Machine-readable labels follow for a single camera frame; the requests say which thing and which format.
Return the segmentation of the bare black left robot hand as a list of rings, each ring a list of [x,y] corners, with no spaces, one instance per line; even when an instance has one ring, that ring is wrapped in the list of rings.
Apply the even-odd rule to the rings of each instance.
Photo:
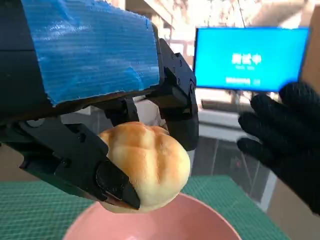
[[[20,168],[112,212],[188,180],[196,77],[146,17],[100,0],[0,3],[0,141]]]

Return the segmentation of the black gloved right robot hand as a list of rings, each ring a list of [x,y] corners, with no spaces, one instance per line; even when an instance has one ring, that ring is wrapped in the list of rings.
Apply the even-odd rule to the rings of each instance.
[[[304,82],[279,91],[281,102],[255,95],[238,117],[239,150],[262,163],[316,215],[320,213],[320,96]]]

